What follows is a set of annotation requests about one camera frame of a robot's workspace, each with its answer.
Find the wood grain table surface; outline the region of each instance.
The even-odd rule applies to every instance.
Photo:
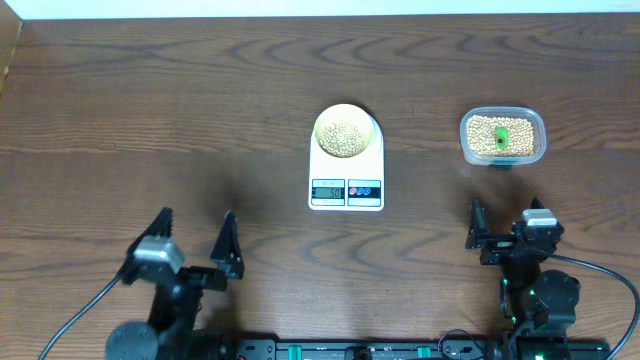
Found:
[[[380,213],[307,206],[309,137],[336,103],[385,135]],[[460,119],[517,105],[545,120],[541,161],[462,156]],[[508,230],[534,195],[558,254],[640,285],[640,15],[28,22],[0,98],[0,358],[33,359],[114,275],[163,206],[188,265],[239,217],[245,279],[207,293],[198,326],[280,338],[496,335],[500,269],[464,249],[469,206]],[[615,345],[630,292],[582,283],[576,338]],[[116,286],[52,359],[97,359],[154,290]],[[621,359],[635,359],[640,335]]]

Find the white wall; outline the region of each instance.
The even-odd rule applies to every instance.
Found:
[[[24,20],[640,12],[640,0],[6,0]]]

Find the cardboard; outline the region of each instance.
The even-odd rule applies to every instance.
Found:
[[[9,63],[16,49],[22,20],[7,5],[0,0],[0,94],[4,80],[9,74]]]

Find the green object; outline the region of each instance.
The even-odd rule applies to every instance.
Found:
[[[289,346],[289,360],[302,360],[302,346]]]
[[[428,359],[431,357],[431,348],[426,346],[418,347],[418,358]]]
[[[503,127],[496,128],[496,149],[504,150],[509,146],[509,130]]]

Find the black cable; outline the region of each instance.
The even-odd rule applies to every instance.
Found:
[[[471,336],[471,334],[469,334],[469,332],[467,332],[466,330],[462,330],[462,329],[451,329],[451,330],[447,331],[446,333],[444,333],[444,335],[442,335],[440,340],[438,340],[438,351],[440,352],[440,354],[442,354],[443,357],[445,357],[447,359],[455,360],[454,358],[452,358],[449,355],[445,354],[444,350],[442,350],[442,340],[444,340],[452,332],[461,332],[461,333],[467,335],[469,337],[469,339],[471,339],[473,344],[478,348],[478,350],[480,350],[480,354],[481,354],[480,357],[477,357],[477,358],[471,359],[471,360],[480,360],[480,359],[484,358],[484,349],[482,348],[482,346],[480,346],[480,344],[478,344],[476,339],[474,339],[473,336]]]
[[[51,348],[53,347],[53,345],[56,344],[56,341],[58,341],[58,339],[60,338],[60,336],[62,336],[62,334],[64,334],[67,330],[69,330],[69,328],[76,323],[76,321],[78,321],[78,319],[80,319],[82,317],[82,315],[84,315],[87,311],[89,311],[96,303],[98,303],[98,301],[100,301],[100,299],[102,299],[108,292],[109,290],[111,290],[111,288],[113,288],[119,281],[120,279],[122,279],[122,274],[118,273],[113,280],[111,280],[107,286],[104,287],[104,289],[102,289],[102,291],[100,291],[98,293],[98,295],[96,295],[91,301],[89,301],[89,303],[87,305],[85,305],[82,310],[78,311],[77,314],[75,314],[69,321],[67,321],[66,324],[64,324],[63,327],[60,328],[60,330],[58,330],[58,332],[51,338],[51,340],[49,341],[49,343],[47,344],[47,346],[44,348],[44,350],[42,350],[42,353],[40,354],[40,357],[38,357],[38,360],[44,360],[44,358],[47,357],[47,354],[49,354],[49,351],[51,351]]]
[[[636,325],[638,324],[638,318],[640,317],[640,306],[639,306],[640,305],[640,295],[638,295],[638,290],[636,290],[635,286],[633,286],[631,281],[629,281],[624,276],[616,273],[615,271],[609,270],[609,269],[607,269],[605,267],[602,267],[602,266],[599,266],[599,265],[595,265],[595,264],[592,264],[592,263],[587,262],[587,261],[582,261],[582,260],[577,260],[577,259],[566,257],[566,256],[551,254],[551,253],[548,253],[546,251],[543,251],[543,250],[540,250],[540,249],[534,247],[533,245],[529,244],[527,241],[523,241],[523,242],[526,244],[526,246],[529,248],[529,250],[533,251],[534,253],[537,253],[538,255],[546,256],[546,257],[549,257],[549,258],[552,258],[552,259],[556,259],[556,260],[566,261],[566,262],[569,262],[569,263],[572,263],[572,264],[576,264],[576,265],[581,265],[581,266],[584,266],[584,267],[592,269],[592,270],[598,270],[598,271],[603,272],[603,273],[605,273],[605,274],[607,274],[609,276],[614,277],[615,279],[620,280],[623,284],[625,284],[629,288],[629,290],[631,290],[631,293],[633,294],[633,298],[635,300],[633,318],[631,319],[631,324],[629,324],[629,328],[627,329],[627,331],[622,336],[622,339],[620,339],[620,342],[618,342],[618,345],[616,345],[613,348],[613,350],[611,350],[609,355],[607,355],[606,360],[613,359],[613,357],[618,353],[618,351],[620,351],[620,349],[622,349],[622,347],[627,343],[627,341],[631,337],[631,334],[633,333],[633,330],[635,330]]]

